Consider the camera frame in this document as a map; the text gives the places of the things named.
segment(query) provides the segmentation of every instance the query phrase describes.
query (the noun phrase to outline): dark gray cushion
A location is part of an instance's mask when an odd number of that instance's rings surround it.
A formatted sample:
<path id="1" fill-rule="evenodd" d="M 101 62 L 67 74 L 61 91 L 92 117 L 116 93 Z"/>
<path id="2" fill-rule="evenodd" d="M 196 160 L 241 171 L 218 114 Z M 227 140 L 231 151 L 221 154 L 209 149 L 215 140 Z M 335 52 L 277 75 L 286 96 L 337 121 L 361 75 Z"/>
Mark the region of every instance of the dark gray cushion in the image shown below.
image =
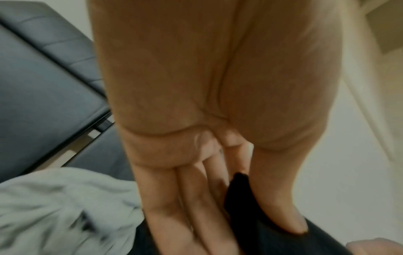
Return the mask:
<path id="1" fill-rule="evenodd" d="M 121 180 L 134 180 L 115 125 L 101 133 L 65 166 L 83 168 Z"/>
<path id="2" fill-rule="evenodd" d="M 105 96 L 92 41 L 48 5 L 0 1 L 0 23 Z"/>
<path id="3" fill-rule="evenodd" d="M 0 181 L 36 168 L 108 113 L 103 97 L 0 26 Z"/>

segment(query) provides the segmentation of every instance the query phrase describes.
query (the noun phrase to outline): crumpled gray fabric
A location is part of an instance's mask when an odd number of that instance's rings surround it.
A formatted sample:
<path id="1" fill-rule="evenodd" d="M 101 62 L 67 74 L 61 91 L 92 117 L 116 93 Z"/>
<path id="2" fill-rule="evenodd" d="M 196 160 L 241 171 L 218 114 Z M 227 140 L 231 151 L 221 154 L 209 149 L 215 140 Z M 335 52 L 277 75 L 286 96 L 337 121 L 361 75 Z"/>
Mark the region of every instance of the crumpled gray fabric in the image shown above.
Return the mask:
<path id="1" fill-rule="evenodd" d="M 55 168 L 0 184 L 0 254 L 126 255 L 143 220 L 133 181 Z"/>

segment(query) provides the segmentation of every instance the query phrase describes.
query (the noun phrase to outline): hand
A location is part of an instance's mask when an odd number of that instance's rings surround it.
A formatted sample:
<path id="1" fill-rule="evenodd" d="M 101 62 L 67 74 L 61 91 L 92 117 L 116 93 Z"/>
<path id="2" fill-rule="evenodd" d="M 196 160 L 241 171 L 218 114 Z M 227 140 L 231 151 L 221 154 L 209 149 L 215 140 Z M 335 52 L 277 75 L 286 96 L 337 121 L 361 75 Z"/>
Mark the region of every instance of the hand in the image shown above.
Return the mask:
<path id="1" fill-rule="evenodd" d="M 354 255 L 403 255 L 401 244 L 382 238 L 351 242 L 347 248 Z"/>
<path id="2" fill-rule="evenodd" d="M 89 11 L 161 253 L 239 254 L 220 210 L 235 172 L 277 225 L 306 231 L 291 190 L 337 90 L 336 0 L 91 0 Z"/>

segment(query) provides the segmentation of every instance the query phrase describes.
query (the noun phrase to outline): seat cushion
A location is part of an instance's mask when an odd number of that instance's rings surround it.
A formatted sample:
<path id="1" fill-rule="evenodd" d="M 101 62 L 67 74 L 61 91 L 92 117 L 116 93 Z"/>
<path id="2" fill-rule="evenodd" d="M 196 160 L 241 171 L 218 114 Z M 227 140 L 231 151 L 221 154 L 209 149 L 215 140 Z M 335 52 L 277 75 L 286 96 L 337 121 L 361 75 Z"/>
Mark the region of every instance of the seat cushion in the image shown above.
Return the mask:
<path id="1" fill-rule="evenodd" d="M 101 95 L 0 26 L 0 182 L 35 169 L 109 112 Z"/>
<path id="2" fill-rule="evenodd" d="M 107 174 L 120 180 L 134 180 L 115 125 L 101 133 L 65 166 Z"/>
<path id="3" fill-rule="evenodd" d="M 48 5 L 0 1 L 0 24 L 105 96 L 93 42 Z"/>

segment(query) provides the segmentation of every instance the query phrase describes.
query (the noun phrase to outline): backrest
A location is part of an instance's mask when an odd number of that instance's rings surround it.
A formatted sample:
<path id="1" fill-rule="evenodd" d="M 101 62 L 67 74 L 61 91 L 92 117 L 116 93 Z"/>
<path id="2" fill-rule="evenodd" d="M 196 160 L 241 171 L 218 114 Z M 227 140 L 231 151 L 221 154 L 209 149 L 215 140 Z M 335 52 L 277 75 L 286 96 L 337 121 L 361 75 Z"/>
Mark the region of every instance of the backrest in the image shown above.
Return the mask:
<path id="1" fill-rule="evenodd" d="M 0 182 L 32 171 L 109 112 L 102 96 L 0 26 Z"/>
<path id="2" fill-rule="evenodd" d="M 93 42 L 48 5 L 0 1 L 0 24 L 105 96 Z"/>

